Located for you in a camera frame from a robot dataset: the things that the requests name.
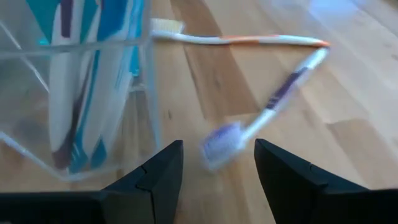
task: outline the toothbrush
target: toothbrush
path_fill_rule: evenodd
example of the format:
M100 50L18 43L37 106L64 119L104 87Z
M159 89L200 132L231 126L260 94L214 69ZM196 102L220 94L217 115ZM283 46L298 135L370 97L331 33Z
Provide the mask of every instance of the toothbrush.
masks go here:
M329 47L329 43L312 37L295 35L227 35L221 37L199 37L181 34L183 23L169 19L152 19L152 36L156 39L170 39L191 44L293 44L314 47Z
M100 25L100 16L101 16L101 3L97 1L96 3L98 7L94 13L93 20L91 22L90 28L88 29L87 37L85 40L87 44L96 42L97 40L97 33L98 33L98 27ZM93 52L90 50L84 52L81 57L79 86L78 86L78 91L76 92L76 101L82 100L83 98L84 87L86 86L85 83L87 82L88 78L86 74L89 73L90 69L92 68L91 66L92 59L93 59Z
M52 45L78 44L83 1L61 0L55 9ZM78 84L79 55L55 54L49 68L49 137L55 167L70 162L73 131L73 104Z
M129 12L133 0L102 0L97 41L124 40L129 32ZM85 90L76 130L69 172L77 173L95 150L104 148L100 138L110 110L111 93L122 64L123 48L97 50L91 77Z
M144 10L145 0L134 0L128 37L139 38L141 36L142 13ZM133 77L138 76L139 72L139 55L138 47L128 47L125 49L122 59L122 69L118 74L109 107L112 108L106 117L100 140L103 141L104 147L98 147L93 153L90 161L92 169L101 166L113 149L113 144L118 133L119 124L123 119L124 106L129 96L129 87Z
M240 122L222 126L204 140L202 153L207 168L215 170L244 150L248 140L268 124L286 105L293 90L303 85L310 72L328 55L329 48L320 48L304 60L273 94L262 113L246 128Z

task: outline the acrylic box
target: acrylic box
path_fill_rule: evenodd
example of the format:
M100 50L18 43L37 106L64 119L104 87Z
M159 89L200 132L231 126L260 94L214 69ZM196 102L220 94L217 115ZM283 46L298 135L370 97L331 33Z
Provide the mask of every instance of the acrylic box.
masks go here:
M0 1L0 141L62 180L160 149L147 0Z

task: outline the orange and white toothbrush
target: orange and white toothbrush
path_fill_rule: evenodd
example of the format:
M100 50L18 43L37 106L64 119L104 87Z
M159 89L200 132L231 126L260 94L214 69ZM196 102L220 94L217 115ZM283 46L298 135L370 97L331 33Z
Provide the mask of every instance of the orange and white toothbrush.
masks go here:
M313 37L296 35L229 35L221 37L201 37L182 34L183 23L170 19L152 19L152 36L156 39L170 39L191 44L292 44L314 47L329 47L329 43Z

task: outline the wooden surface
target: wooden surface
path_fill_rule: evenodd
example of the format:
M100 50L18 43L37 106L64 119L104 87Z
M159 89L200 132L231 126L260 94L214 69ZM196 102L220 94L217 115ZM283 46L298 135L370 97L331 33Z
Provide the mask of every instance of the wooden surface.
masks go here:
M331 42L330 56L257 136L370 189L398 187L396 0L153 0L152 5L154 17L184 21L191 34L292 34ZM224 123L254 119L311 51L156 43L163 143L183 139L185 145L176 223L274 223L253 141L217 173L202 168L198 145ZM2 154L2 191L99 189L120 176L64 183L12 149L4 147Z

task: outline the black plastic piece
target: black plastic piece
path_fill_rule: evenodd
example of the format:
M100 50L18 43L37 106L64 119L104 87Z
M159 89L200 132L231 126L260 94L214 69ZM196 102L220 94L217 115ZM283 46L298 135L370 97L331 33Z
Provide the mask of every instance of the black plastic piece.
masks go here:
M172 224L182 166L175 141L100 191L0 194L0 222Z
M368 190L263 139L254 149L277 224L398 223L398 190Z

